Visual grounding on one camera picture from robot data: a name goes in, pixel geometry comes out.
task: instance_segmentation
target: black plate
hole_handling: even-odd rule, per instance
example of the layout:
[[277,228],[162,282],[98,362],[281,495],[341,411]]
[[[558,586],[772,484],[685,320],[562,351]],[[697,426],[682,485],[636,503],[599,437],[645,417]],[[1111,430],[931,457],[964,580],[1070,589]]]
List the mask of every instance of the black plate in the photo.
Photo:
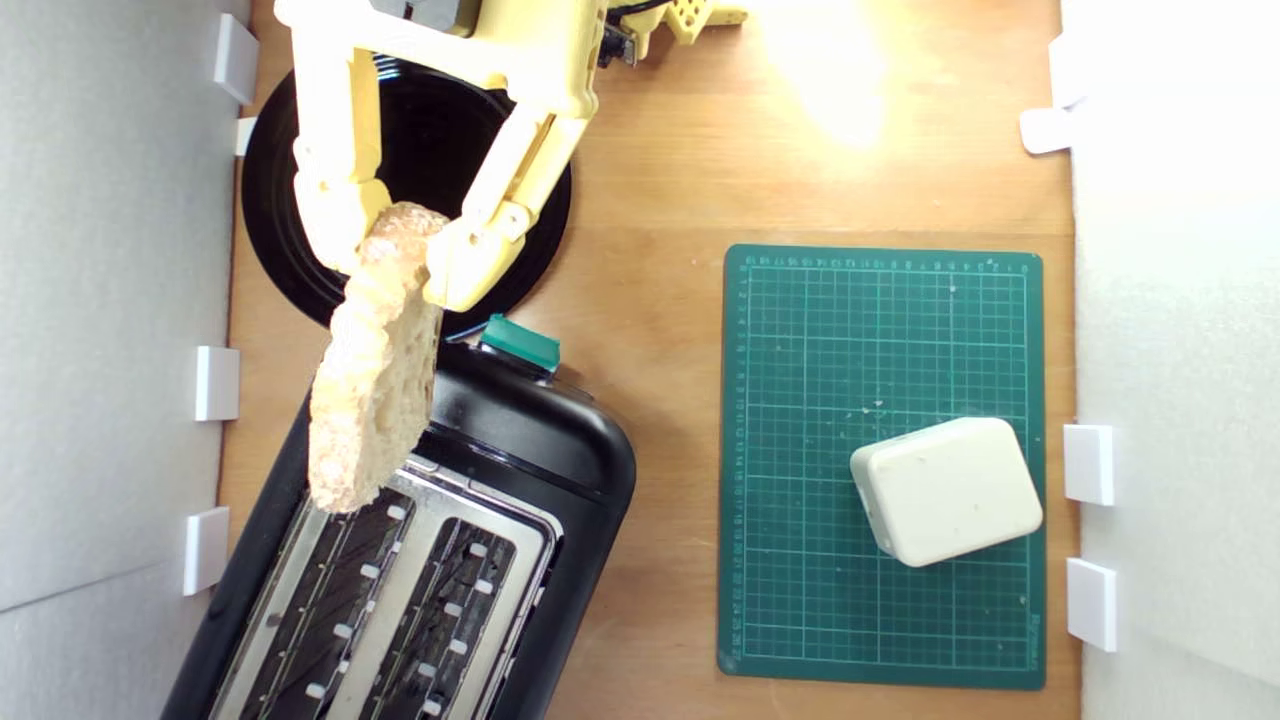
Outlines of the black plate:
[[[451,218],[502,122],[515,106],[502,91],[484,91],[440,72],[378,56],[383,164],[378,178],[392,200],[408,200]],[[298,136],[293,73],[262,106],[244,154],[241,205],[259,261],[275,287],[312,320],[328,327],[347,277],[325,268],[307,243],[293,196],[293,141]],[[466,313],[445,313],[444,336],[467,334],[494,313],[508,313],[550,265],[568,222],[568,168],[547,199],[525,247],[497,286]]]

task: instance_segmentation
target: white wall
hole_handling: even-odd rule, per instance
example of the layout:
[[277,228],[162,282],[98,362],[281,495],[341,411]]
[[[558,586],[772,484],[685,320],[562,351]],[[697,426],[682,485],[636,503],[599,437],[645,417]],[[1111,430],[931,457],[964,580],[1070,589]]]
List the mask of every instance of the white wall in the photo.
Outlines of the white wall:
[[1280,717],[1280,8],[1068,0],[1078,407],[1116,432],[1119,651],[1087,720]]
[[210,81],[247,0],[0,4],[0,717],[155,716],[207,598],[183,516],[221,428],[236,101]]

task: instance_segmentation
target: green cutting mat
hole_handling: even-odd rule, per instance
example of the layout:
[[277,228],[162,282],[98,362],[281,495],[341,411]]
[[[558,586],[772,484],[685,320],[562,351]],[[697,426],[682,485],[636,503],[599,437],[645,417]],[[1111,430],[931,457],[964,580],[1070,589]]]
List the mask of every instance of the green cutting mat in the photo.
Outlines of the green cutting mat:
[[860,446],[1000,416],[1043,502],[1039,258],[739,245],[724,274],[721,669],[1042,688],[1044,529],[911,569],[849,470]]

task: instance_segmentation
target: white bracket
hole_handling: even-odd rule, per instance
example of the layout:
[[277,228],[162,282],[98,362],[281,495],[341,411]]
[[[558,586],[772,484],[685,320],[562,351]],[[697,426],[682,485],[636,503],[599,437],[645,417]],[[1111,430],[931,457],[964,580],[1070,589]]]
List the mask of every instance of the white bracket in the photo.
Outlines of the white bracket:
[[182,594],[193,596],[223,577],[229,528],[230,510],[227,507],[214,507],[187,516]]
[[1115,452],[1108,425],[1064,425],[1066,497],[1093,505],[1116,503]]
[[239,350],[196,348],[196,420],[239,418]]
[[1066,560],[1066,632],[1105,652],[1116,651],[1116,571]]
[[239,24],[230,13],[223,13],[218,23],[218,54],[214,60],[214,82],[239,101],[253,102],[257,83],[257,38]]
[[241,118],[236,120],[236,156],[243,158],[248,152],[248,140],[253,136],[253,126],[257,124],[257,117]]
[[1052,108],[1023,110],[1019,129],[1023,147],[1032,155],[1043,155],[1071,146],[1071,108],[1088,96],[1093,82],[1088,50],[1075,33],[1064,31],[1048,44],[1048,77],[1053,95]]

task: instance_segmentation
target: yellow robotic arm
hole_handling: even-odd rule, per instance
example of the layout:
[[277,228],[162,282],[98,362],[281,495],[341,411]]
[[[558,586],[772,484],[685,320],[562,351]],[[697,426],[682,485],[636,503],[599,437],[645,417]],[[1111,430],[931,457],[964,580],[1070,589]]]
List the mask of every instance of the yellow robotic arm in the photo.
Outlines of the yellow robotic arm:
[[[672,0],[666,6],[627,0],[275,0],[276,18],[293,35],[294,195],[316,259],[351,274],[360,242],[392,202],[375,177],[381,163],[375,53],[485,90],[504,88],[516,102],[462,202],[462,214],[428,243],[426,301],[465,311],[520,254],[525,233],[595,115],[591,86],[609,15],[653,6],[645,18],[653,18],[650,26],[622,29],[627,42],[641,46],[643,56],[659,13],[686,33],[745,18],[745,13],[713,18],[713,5],[712,0]],[[445,27],[412,19],[440,6],[449,13]],[[678,32],[677,37],[692,41]]]

